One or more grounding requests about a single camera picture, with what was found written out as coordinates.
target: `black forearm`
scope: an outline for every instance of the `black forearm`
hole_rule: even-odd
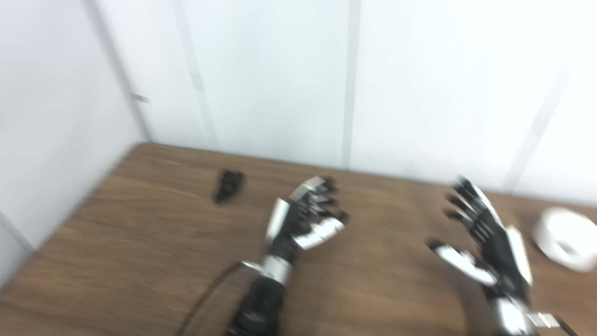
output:
[[[274,279],[255,278],[224,335],[276,335],[285,290],[285,286]]]

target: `robotic finger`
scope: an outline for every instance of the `robotic finger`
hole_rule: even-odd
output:
[[[429,241],[427,246],[447,263],[482,285],[491,287],[497,284],[497,276],[493,271],[468,251],[459,251],[436,239]]]

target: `silver connector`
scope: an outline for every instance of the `silver connector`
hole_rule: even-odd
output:
[[[243,261],[241,261],[241,264],[243,264],[243,265],[247,266],[248,268],[251,268],[255,271],[263,272],[263,266],[261,266],[260,264],[258,264],[256,262],[243,260]]]
[[[538,328],[560,328],[558,320],[547,313],[529,313],[529,320]]]

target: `small black object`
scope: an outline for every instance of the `small black object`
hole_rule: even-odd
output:
[[[220,186],[214,194],[214,203],[222,204],[238,193],[244,177],[245,174],[243,172],[233,172],[227,169],[222,170],[220,174]]]

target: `silver metal joint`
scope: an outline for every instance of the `silver metal joint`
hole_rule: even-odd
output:
[[[271,278],[286,286],[293,266],[288,261],[271,254],[268,254],[263,259],[263,266],[261,275]]]

